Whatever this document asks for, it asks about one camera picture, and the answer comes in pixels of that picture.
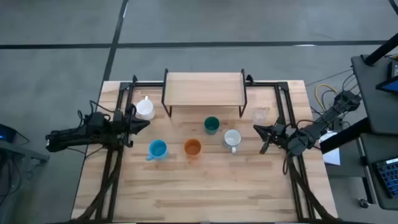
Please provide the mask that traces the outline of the black device with blue light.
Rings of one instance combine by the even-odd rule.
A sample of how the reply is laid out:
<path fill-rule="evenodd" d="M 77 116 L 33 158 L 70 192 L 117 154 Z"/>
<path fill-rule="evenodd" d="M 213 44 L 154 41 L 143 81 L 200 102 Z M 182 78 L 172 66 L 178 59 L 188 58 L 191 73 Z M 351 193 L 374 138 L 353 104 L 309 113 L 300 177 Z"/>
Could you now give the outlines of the black device with blue light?
<path fill-rule="evenodd" d="M 16 138 L 17 131 L 9 126 L 0 124 L 0 140 L 13 143 Z"/>

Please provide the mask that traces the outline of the black slanted pole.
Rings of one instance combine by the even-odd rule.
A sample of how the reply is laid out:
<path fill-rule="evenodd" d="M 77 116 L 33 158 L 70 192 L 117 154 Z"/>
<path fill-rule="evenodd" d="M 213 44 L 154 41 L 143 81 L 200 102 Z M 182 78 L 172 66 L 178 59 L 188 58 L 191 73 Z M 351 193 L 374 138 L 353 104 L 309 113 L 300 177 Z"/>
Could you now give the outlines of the black slanted pole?
<path fill-rule="evenodd" d="M 373 53 L 368 55 L 364 59 L 364 63 L 368 66 L 373 66 L 379 59 L 393 50 L 398 46 L 398 33 L 392 36 L 389 40 L 387 40 L 384 44 L 382 44 L 379 48 L 377 48 Z"/>

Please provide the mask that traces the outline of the wooden shelf with black legs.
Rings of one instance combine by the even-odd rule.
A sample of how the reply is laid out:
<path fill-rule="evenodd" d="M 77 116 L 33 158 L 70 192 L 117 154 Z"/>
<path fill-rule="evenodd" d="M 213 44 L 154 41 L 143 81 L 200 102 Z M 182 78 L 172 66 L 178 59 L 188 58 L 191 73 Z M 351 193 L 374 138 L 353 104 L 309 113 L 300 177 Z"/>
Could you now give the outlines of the wooden shelf with black legs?
<path fill-rule="evenodd" d="M 237 106 L 242 116 L 248 100 L 244 69 L 240 72 L 170 72 L 165 69 L 162 106 Z"/>

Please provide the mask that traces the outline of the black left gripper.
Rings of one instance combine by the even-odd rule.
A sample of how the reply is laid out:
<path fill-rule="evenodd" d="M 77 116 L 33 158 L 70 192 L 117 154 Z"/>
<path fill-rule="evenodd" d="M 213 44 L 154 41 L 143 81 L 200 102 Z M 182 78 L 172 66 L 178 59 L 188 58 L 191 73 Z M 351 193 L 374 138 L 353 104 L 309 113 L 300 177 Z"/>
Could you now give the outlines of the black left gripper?
<path fill-rule="evenodd" d="M 122 143 L 127 147 L 133 147 L 133 141 L 130 140 L 130 135 L 132 133 L 138 134 L 148 125 L 150 125 L 150 121 L 136 117 L 136 107 L 133 104 L 128 104 L 124 112 L 115 110 L 113 113 L 112 130 L 116 134 L 122 135 Z"/>

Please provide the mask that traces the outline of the blue faceted mug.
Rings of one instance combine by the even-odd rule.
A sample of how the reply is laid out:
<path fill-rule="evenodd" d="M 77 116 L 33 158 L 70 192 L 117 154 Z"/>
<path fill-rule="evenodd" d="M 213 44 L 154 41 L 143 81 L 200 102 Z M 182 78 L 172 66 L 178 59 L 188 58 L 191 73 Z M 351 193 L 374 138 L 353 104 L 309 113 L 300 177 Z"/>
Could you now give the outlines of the blue faceted mug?
<path fill-rule="evenodd" d="M 149 152 L 146 159 L 148 161 L 162 160 L 167 157 L 167 154 L 168 147 L 166 142 L 161 139 L 156 139 L 149 144 Z"/>

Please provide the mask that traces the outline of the white mug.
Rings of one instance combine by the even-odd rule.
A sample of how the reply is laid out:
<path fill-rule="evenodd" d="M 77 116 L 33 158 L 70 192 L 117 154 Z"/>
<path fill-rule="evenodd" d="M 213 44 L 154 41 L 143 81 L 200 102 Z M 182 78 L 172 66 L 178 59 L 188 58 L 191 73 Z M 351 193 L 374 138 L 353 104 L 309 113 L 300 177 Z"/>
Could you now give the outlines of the white mug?
<path fill-rule="evenodd" d="M 138 102 L 136 109 L 137 113 L 144 120 L 151 120 L 155 117 L 154 104 L 151 102 L 148 96 L 145 96 L 143 100 Z"/>

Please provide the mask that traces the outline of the tablet with blue screen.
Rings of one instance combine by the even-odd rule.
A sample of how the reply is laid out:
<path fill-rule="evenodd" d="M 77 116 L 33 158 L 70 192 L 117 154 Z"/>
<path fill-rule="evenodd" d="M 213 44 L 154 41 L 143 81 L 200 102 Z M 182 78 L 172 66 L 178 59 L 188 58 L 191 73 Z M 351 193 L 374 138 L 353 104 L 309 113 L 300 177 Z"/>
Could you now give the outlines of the tablet with blue screen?
<path fill-rule="evenodd" d="M 376 89 L 398 94 L 398 61 L 393 60 L 388 64 L 386 80 L 377 84 Z"/>

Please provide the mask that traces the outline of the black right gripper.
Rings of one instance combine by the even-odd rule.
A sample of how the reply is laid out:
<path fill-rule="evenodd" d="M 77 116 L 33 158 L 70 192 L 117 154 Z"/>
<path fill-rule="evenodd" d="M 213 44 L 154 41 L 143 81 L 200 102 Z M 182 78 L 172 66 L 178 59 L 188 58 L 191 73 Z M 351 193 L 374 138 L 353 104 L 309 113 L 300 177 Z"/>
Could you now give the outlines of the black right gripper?
<path fill-rule="evenodd" d="M 280 124 L 276 123 L 273 126 L 261 126 L 258 124 L 254 124 L 253 128 L 258 133 L 261 139 L 263 140 L 263 145 L 260 154 L 265 154 L 269 148 L 269 142 L 275 144 L 279 148 L 287 149 L 289 134 L 287 134 L 287 129 L 291 127 L 291 124 Z"/>

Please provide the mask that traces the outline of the floral print mug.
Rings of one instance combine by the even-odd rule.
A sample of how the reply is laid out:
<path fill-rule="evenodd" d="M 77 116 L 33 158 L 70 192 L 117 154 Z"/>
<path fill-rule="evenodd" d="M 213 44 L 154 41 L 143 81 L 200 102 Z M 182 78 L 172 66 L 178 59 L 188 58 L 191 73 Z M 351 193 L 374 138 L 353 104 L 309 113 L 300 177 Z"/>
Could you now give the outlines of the floral print mug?
<path fill-rule="evenodd" d="M 229 129 L 224 134 L 224 144 L 231 150 L 232 154 L 237 152 L 238 146 L 242 142 L 242 135 L 236 129 Z"/>

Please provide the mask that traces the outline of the laptop with lit keyboard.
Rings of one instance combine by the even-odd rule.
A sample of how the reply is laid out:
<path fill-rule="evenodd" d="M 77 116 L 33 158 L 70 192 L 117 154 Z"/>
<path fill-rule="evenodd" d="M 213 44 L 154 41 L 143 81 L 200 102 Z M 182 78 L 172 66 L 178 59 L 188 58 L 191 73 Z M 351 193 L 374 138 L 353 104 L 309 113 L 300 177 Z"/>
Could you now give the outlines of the laptop with lit keyboard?
<path fill-rule="evenodd" d="M 386 195 L 389 198 L 398 198 L 398 157 L 375 162 L 373 167 Z"/>

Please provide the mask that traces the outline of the clear plastic cup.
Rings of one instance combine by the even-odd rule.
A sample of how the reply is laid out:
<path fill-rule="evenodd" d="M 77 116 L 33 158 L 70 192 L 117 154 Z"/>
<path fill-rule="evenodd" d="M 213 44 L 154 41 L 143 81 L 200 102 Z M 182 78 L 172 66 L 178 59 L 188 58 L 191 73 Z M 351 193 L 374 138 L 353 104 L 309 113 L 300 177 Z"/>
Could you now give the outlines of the clear plastic cup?
<path fill-rule="evenodd" d="M 267 121 L 270 108 L 256 108 L 252 113 L 252 121 L 254 124 L 264 125 Z"/>

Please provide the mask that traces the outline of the black aluminium table frame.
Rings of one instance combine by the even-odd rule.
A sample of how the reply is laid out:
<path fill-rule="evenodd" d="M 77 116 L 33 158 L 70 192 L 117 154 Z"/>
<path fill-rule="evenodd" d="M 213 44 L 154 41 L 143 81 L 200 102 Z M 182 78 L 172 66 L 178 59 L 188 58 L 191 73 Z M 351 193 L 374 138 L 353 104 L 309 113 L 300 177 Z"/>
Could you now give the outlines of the black aluminium table frame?
<path fill-rule="evenodd" d="M 304 125 L 312 114 L 301 81 L 259 81 L 247 87 L 247 107 L 242 116 L 236 107 L 179 107 L 168 116 L 162 106 L 160 82 L 138 82 L 132 101 L 148 96 L 155 106 L 149 127 L 133 137 L 132 148 L 110 154 L 98 146 L 82 167 L 72 218 L 83 214 L 99 192 L 103 171 L 116 161 L 121 171 L 106 195 L 102 217 L 109 222 L 296 222 L 315 218 L 303 192 L 283 174 L 285 152 L 275 145 L 260 154 L 262 141 L 253 129 L 256 108 L 270 108 L 266 124 L 280 116 Z M 216 134 L 205 132 L 204 122 L 220 121 Z M 235 154 L 224 144 L 224 134 L 236 129 L 242 142 Z M 148 161 L 149 144 L 166 142 L 165 159 Z M 188 139 L 201 143 L 191 164 L 184 151 Z"/>

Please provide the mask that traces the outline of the green cup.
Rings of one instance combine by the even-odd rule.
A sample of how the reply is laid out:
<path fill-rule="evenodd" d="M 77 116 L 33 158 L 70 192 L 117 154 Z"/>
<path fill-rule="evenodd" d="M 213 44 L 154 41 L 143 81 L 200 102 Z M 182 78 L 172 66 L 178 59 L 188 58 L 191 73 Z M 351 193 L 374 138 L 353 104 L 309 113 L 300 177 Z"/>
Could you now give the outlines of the green cup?
<path fill-rule="evenodd" d="M 217 133 L 220 127 L 220 121 L 217 117 L 210 116 L 204 122 L 205 132 L 209 135 L 214 135 Z"/>

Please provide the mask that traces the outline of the black slanted beam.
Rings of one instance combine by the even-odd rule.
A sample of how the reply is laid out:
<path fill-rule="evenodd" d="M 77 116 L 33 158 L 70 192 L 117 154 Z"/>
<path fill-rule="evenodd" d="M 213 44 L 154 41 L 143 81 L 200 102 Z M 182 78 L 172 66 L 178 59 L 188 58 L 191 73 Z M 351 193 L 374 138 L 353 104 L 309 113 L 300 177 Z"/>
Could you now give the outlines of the black slanted beam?
<path fill-rule="evenodd" d="M 323 154 L 328 153 L 340 146 L 359 138 L 362 133 L 370 133 L 371 126 L 368 118 L 364 118 L 352 126 L 338 132 L 336 135 L 327 138 L 320 142 L 321 152 Z"/>

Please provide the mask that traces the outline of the orange faceted mug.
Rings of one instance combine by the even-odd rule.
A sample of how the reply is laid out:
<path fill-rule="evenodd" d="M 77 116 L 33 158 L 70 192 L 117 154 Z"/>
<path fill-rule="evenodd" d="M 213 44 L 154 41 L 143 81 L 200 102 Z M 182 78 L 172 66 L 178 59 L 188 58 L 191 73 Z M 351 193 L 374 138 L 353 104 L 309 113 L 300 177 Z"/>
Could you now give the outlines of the orange faceted mug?
<path fill-rule="evenodd" d="M 197 139 L 188 139 L 184 143 L 184 151 L 188 157 L 188 162 L 191 164 L 198 158 L 201 152 L 201 143 Z"/>

